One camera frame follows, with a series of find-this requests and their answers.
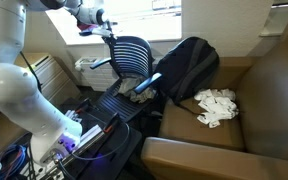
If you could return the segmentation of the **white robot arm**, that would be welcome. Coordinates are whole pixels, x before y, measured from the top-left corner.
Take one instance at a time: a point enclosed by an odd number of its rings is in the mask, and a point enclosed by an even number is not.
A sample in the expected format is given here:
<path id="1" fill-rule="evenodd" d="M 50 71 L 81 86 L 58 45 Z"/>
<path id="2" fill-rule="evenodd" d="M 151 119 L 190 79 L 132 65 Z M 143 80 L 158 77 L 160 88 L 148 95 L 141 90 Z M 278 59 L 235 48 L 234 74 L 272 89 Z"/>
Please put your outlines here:
<path id="1" fill-rule="evenodd" d="M 53 156 L 69 155 L 80 144 L 82 125 L 60 112 L 38 90 L 29 70 L 15 64 L 24 47 L 29 11 L 64 9 L 84 25 L 97 25 L 96 34 L 110 37 L 104 0 L 0 0 L 0 112 L 32 133 L 32 158 L 40 166 Z"/>

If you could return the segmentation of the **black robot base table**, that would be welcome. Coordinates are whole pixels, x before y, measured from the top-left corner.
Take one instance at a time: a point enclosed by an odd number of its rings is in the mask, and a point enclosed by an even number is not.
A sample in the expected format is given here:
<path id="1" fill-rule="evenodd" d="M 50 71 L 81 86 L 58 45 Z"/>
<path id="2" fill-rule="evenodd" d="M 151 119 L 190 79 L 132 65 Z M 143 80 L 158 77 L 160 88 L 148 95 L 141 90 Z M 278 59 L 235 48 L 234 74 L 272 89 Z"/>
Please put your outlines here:
<path id="1" fill-rule="evenodd" d="M 39 97 L 25 102 L 9 103 L 4 107 L 4 114 L 12 122 L 29 131 L 32 139 L 33 132 L 43 115 L 56 110 L 63 114 L 69 110 L 75 112 L 81 102 L 68 99 L 61 108 L 57 109 L 46 99 Z M 95 124 L 98 124 L 103 131 L 112 117 L 92 105 L 78 115 L 82 118 L 84 132 Z M 37 176 L 38 180 L 51 180 L 59 174 L 71 180 L 115 180 L 137 146 L 140 137 L 140 133 L 119 119 L 111 132 L 107 134 L 103 132 L 103 136 L 93 145 L 88 146 L 85 151 L 73 153 L 68 160 L 56 159 L 55 166 L 50 169 L 36 164 L 33 155 L 31 158 L 35 165 L 43 169 Z"/>

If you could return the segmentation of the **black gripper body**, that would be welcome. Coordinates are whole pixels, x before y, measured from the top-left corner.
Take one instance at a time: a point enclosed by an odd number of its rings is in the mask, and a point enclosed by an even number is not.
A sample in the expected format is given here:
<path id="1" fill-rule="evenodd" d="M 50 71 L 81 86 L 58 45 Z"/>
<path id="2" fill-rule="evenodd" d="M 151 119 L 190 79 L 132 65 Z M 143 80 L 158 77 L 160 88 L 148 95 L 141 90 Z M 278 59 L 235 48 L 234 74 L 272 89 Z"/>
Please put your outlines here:
<path id="1" fill-rule="evenodd" d="M 102 37 L 111 37 L 113 35 L 112 26 L 117 25 L 117 22 L 106 21 L 103 25 L 97 24 L 85 24 L 78 22 L 78 28 L 80 29 L 80 36 L 99 35 Z"/>

